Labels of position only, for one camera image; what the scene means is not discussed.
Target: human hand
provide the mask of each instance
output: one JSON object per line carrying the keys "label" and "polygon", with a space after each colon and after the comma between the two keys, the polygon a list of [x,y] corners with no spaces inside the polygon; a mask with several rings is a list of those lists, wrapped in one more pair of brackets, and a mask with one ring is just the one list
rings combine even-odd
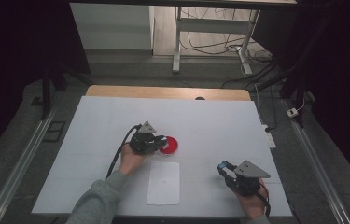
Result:
{"label": "human hand", "polygon": [[119,170],[125,175],[131,175],[143,163],[143,160],[152,155],[137,155],[133,152],[129,144],[125,144],[121,151],[121,165]]}
{"label": "human hand", "polygon": [[[265,184],[262,179],[260,179],[259,182],[262,185],[261,188],[259,188],[259,194],[261,194],[266,199],[268,197],[268,191],[266,188],[264,188]],[[244,197],[235,191],[233,192],[238,198],[238,201],[241,204],[242,209],[244,209],[245,214],[248,218],[254,219],[256,217],[264,215],[265,204],[256,195]]]}

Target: red cup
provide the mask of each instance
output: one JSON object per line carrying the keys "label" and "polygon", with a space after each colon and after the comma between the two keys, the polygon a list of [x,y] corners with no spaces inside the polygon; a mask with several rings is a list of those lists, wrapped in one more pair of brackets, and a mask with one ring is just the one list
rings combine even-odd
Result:
{"label": "red cup", "polygon": [[168,144],[164,147],[159,148],[160,153],[163,155],[174,154],[177,151],[178,147],[177,141],[171,136],[166,136],[166,139],[168,140]]}

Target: white table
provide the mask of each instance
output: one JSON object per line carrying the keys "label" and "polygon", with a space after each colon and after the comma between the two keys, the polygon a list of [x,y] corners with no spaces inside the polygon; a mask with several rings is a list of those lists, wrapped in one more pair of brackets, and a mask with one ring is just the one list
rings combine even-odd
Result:
{"label": "white table", "polygon": [[[291,216],[254,102],[91,97],[81,99],[63,145],[32,211],[69,214],[96,179],[105,178],[122,138],[146,120],[177,139],[171,157],[154,155],[129,178],[118,215],[138,217],[241,217],[245,214],[217,165],[244,160],[271,174],[271,216]],[[152,161],[180,165],[180,204],[146,205]]]}

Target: dark floor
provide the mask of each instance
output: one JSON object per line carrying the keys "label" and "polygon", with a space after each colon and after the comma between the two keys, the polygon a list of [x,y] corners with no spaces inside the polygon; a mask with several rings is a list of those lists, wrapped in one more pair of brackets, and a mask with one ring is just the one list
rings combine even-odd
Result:
{"label": "dark floor", "polygon": [[[168,86],[194,88],[220,88],[229,79],[239,78],[240,64],[237,60],[184,59],[181,72],[173,75],[170,59],[146,59],[144,56],[127,58],[90,56],[91,80],[97,84]],[[64,100],[59,105],[54,122],[63,122],[66,131],[70,125],[77,104],[85,94],[87,86],[73,77],[66,76],[69,83]],[[228,83],[225,88],[241,89],[249,79]],[[310,163],[305,157],[301,143],[294,132],[290,119],[285,114],[282,100],[277,91],[280,85],[259,93],[259,106],[262,120],[272,130],[277,148],[272,151],[274,161],[291,207],[294,208],[300,223],[337,223],[328,200],[321,190]],[[7,130],[0,138],[0,189],[25,148],[41,116],[41,106],[31,105],[35,97],[41,96],[40,82],[33,83],[24,91],[23,102]],[[329,178],[338,191],[347,212],[350,215],[350,165],[341,151],[335,146],[324,130],[315,121],[311,113],[311,101],[304,107],[304,130],[309,135],[317,154],[324,164]],[[31,215],[35,200],[49,173],[56,154],[60,149],[64,133],[47,133],[46,141],[40,144],[31,165],[26,172],[2,223],[51,223],[55,217]],[[66,217],[60,217],[55,223],[64,223]],[[162,223],[161,219],[130,220],[119,218],[115,223]],[[165,219],[165,223],[185,223],[186,220]],[[238,223],[238,220],[188,220],[192,223]],[[299,223],[294,217],[272,217],[272,223]]]}

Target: white paper sheet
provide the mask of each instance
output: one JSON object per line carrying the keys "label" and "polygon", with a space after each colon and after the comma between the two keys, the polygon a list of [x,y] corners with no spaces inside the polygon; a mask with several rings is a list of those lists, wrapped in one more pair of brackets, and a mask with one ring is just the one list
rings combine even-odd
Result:
{"label": "white paper sheet", "polygon": [[178,162],[151,163],[147,204],[180,204],[180,165]]}

